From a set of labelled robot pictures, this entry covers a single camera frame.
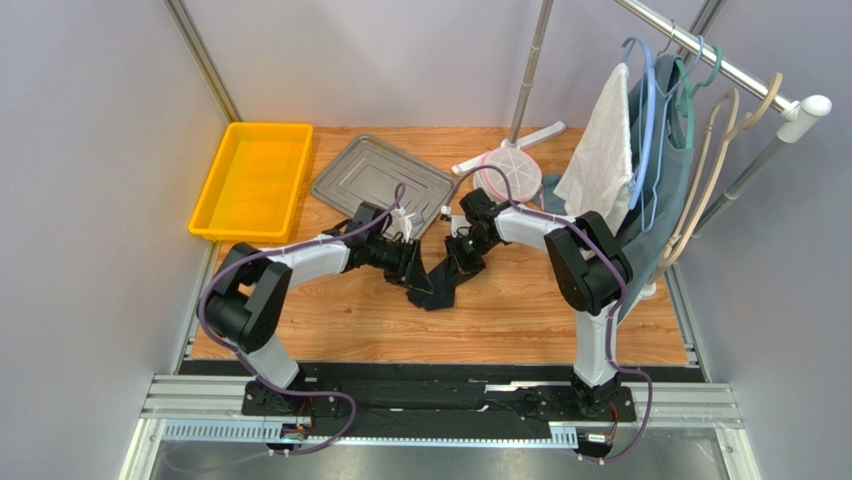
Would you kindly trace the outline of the black paper napkin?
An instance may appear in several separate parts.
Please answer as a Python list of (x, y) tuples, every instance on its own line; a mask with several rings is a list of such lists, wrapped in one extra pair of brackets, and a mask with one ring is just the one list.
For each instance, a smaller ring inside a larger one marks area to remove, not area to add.
[(476, 273), (462, 272), (456, 259), (447, 257), (429, 272), (433, 292), (409, 290), (408, 301), (426, 311), (453, 308), (456, 302), (456, 289), (475, 276)]

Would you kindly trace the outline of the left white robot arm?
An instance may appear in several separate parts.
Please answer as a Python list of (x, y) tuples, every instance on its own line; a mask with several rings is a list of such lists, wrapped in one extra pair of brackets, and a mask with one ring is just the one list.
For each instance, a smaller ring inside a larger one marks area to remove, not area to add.
[(391, 285), (433, 293), (419, 241), (385, 238), (391, 217), (363, 202), (353, 218), (307, 242), (266, 250), (239, 243), (202, 294), (197, 316), (205, 333), (246, 361), (284, 412), (307, 403), (285, 391), (305, 373), (276, 336), (290, 287), (369, 266)]

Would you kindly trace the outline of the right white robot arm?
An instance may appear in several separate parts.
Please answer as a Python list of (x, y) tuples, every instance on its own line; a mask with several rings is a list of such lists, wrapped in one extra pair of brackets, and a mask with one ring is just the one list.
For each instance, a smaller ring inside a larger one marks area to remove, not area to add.
[(569, 404), (581, 416), (609, 408), (619, 387), (615, 360), (616, 313), (632, 268), (602, 216), (546, 214), (496, 203), (481, 189), (460, 205), (466, 225), (445, 239), (446, 258), (433, 269), (436, 291), (452, 294), (485, 268), (484, 257), (499, 244), (521, 244), (547, 254), (559, 291), (575, 312), (577, 356)]

